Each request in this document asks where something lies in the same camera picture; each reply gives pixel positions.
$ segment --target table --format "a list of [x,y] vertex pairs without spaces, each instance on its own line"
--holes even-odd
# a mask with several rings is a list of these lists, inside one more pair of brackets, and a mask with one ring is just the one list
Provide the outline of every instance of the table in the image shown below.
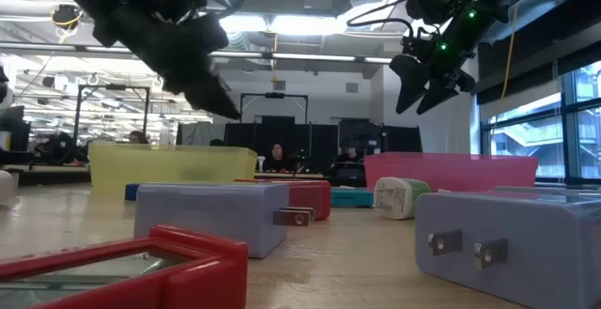
[[[124,239],[135,204],[123,192],[88,185],[21,188],[0,209],[0,257]],[[291,227],[263,260],[249,260],[248,309],[521,308],[422,274],[414,262],[413,221],[372,209],[333,209],[331,218]]]

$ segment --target metal frame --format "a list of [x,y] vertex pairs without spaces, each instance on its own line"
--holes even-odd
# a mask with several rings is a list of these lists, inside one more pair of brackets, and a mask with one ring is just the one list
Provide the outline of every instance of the metal frame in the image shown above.
[[126,89],[143,89],[146,92],[146,98],[144,99],[144,125],[142,127],[142,134],[146,136],[146,124],[148,122],[148,105],[150,104],[150,87],[132,86],[132,85],[79,85],[77,91],[77,107],[75,109],[75,125],[73,125],[73,147],[77,146],[77,135],[79,132],[79,118],[82,111],[82,102],[87,99],[87,96],[83,97],[84,89],[90,88],[92,91],[96,91],[98,88],[105,88],[107,90],[126,90]]
[[[240,94],[240,122],[242,123],[242,115],[244,114],[244,98],[246,97],[263,97],[265,99],[279,99],[279,98],[269,98],[265,93],[242,93]],[[284,94],[284,98],[303,98],[304,99],[304,124],[307,125],[309,123],[309,96],[308,95],[298,95],[298,94]]]
[[[559,116],[562,120],[563,139],[563,164],[565,167],[565,178],[536,178],[537,182],[562,183],[568,186],[582,186],[587,184],[601,184],[601,178],[583,178],[579,162],[579,139],[578,139],[578,112],[601,107],[601,98],[595,98],[577,102],[576,81],[574,72],[570,71],[559,76],[562,86],[562,100],[559,114],[556,109],[549,109],[528,116],[519,116],[497,123],[497,129],[541,120],[549,117]],[[480,148],[481,153],[490,152],[490,131],[493,124],[481,123]]]

